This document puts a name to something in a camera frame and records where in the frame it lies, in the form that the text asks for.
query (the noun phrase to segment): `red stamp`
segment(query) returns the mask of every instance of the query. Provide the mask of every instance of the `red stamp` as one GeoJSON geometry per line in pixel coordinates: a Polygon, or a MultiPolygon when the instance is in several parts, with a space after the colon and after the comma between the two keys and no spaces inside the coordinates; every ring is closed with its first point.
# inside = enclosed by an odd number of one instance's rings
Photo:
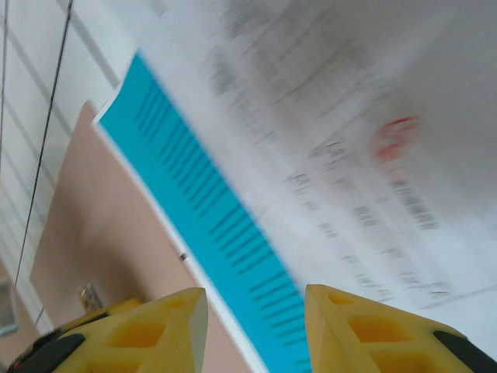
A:
{"type": "Polygon", "coordinates": [[[418,117],[404,117],[382,126],[371,139],[373,158],[389,176],[396,179],[397,162],[414,140],[414,130],[419,125],[418,117]]]}

